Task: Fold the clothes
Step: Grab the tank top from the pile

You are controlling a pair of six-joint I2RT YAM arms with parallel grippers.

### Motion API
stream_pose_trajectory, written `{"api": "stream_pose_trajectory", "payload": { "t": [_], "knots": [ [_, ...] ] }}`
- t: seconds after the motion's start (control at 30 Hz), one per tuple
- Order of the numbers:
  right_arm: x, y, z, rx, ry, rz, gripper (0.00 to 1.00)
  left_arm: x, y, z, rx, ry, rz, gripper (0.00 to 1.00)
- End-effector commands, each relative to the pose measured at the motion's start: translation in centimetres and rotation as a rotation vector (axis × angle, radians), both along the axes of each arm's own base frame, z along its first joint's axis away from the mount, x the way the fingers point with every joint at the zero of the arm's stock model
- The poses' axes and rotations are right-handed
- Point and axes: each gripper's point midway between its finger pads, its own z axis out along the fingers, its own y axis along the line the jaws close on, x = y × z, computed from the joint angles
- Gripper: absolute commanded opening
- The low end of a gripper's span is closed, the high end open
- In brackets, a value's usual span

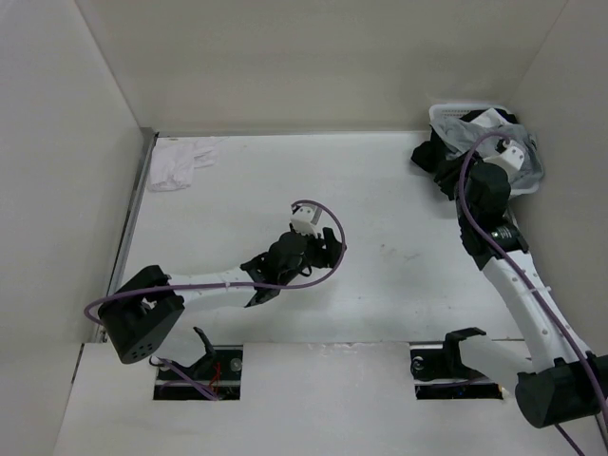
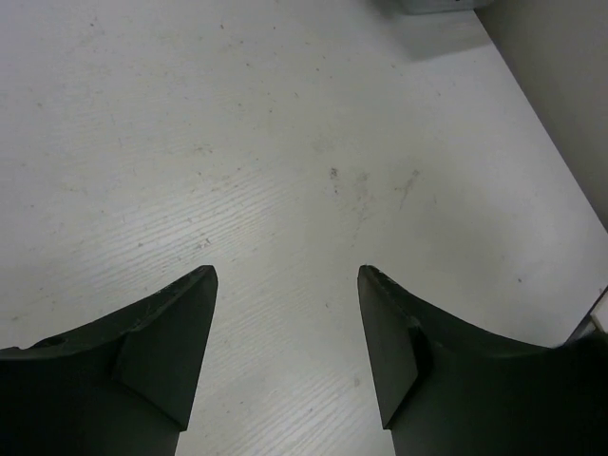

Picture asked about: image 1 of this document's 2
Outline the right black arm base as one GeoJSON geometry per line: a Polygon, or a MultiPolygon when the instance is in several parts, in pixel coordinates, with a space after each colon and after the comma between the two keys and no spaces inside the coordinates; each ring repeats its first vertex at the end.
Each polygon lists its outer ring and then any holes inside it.
{"type": "Polygon", "coordinates": [[[459,344],[476,335],[478,328],[449,332],[443,341],[409,347],[410,373],[417,400],[502,400],[502,389],[478,371],[466,367],[459,344]]]}

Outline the grey tank top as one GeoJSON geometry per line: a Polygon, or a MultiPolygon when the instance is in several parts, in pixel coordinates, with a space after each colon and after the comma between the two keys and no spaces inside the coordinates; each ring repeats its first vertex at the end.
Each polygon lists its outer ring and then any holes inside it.
{"type": "Polygon", "coordinates": [[[523,149],[521,169],[510,179],[515,195],[535,193],[544,175],[542,163],[537,155],[536,137],[521,124],[481,126],[455,117],[439,117],[430,121],[430,126],[440,141],[447,147],[448,160],[462,156],[484,134],[501,131],[523,149]]]}

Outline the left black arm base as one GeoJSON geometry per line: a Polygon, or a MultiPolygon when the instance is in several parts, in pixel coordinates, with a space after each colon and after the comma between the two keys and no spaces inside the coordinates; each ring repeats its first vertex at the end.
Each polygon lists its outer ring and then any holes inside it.
{"type": "Polygon", "coordinates": [[[240,399],[244,348],[214,345],[201,328],[195,358],[185,365],[151,356],[148,364],[157,370],[155,401],[237,401],[240,399]]]}

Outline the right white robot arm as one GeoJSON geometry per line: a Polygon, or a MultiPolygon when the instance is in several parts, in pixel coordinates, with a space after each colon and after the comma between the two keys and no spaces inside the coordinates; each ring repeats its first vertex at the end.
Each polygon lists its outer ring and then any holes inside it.
{"type": "Polygon", "coordinates": [[[597,356],[558,309],[536,270],[518,227],[506,216],[506,172],[484,161],[466,162],[454,186],[461,241],[499,294],[529,355],[519,357],[478,328],[446,336],[443,369],[455,376],[484,374],[514,395],[534,428],[607,414],[607,358],[597,356]]]}

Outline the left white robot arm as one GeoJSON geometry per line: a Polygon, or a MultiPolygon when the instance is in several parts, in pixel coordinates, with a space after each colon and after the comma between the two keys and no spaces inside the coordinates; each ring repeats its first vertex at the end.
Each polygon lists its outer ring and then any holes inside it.
{"type": "Polygon", "coordinates": [[[214,357],[197,346],[206,335],[196,313],[250,309],[284,290],[310,288],[316,283],[312,273],[332,275],[345,252],[330,228],[316,235],[291,229],[267,251],[224,273],[170,275],[158,265],[147,266],[101,303],[97,315],[122,363],[153,356],[200,379],[212,370],[214,357]]]}

